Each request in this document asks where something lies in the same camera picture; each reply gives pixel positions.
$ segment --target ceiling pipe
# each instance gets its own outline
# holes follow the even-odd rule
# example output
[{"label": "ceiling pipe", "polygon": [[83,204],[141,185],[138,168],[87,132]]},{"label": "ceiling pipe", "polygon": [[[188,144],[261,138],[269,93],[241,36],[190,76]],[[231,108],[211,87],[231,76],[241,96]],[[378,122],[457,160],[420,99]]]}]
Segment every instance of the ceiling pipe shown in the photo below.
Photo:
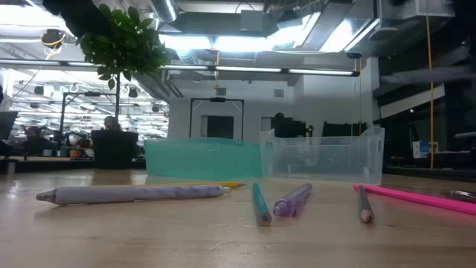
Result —
[{"label": "ceiling pipe", "polygon": [[150,6],[161,22],[173,22],[179,16],[176,3],[173,0],[150,0]]}]

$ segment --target black pot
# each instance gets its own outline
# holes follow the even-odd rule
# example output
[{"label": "black pot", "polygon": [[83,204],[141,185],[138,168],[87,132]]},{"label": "black pot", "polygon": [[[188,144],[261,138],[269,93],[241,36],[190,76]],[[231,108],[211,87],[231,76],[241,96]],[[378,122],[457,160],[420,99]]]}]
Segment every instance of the black pot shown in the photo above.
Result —
[{"label": "black pot", "polygon": [[96,168],[127,169],[131,167],[139,134],[116,130],[93,130]]}]

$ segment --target wooden desk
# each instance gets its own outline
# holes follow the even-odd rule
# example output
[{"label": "wooden desk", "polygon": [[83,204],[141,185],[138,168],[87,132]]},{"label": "wooden desk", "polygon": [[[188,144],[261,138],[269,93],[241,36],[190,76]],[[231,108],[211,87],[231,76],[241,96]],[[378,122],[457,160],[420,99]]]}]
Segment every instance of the wooden desk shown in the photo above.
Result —
[{"label": "wooden desk", "polygon": [[[0,179],[1,267],[473,267],[476,217],[369,194],[359,222],[350,185],[315,183],[302,214],[257,227],[247,185],[216,199],[56,207],[65,185],[144,183],[145,171],[74,170]],[[298,182],[262,184],[268,206]],[[424,194],[476,184],[388,176]]]}]

